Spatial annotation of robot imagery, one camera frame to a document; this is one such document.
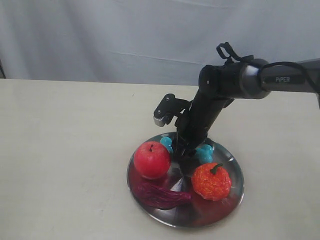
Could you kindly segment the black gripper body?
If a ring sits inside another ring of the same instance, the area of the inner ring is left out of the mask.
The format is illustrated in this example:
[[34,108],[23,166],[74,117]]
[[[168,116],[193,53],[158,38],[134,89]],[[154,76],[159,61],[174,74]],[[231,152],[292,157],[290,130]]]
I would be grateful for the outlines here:
[[202,144],[214,121],[234,101],[228,97],[207,97],[197,91],[191,105],[180,119],[176,129],[175,150],[194,150]]

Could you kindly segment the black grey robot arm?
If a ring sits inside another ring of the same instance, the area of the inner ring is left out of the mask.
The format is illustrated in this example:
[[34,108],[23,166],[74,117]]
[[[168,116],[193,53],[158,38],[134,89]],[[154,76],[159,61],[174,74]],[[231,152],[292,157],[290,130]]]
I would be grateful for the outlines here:
[[320,93],[320,60],[267,63],[237,62],[224,66],[206,65],[199,73],[198,90],[177,127],[173,153],[190,155],[208,135],[212,124],[235,99],[260,100],[271,92]]

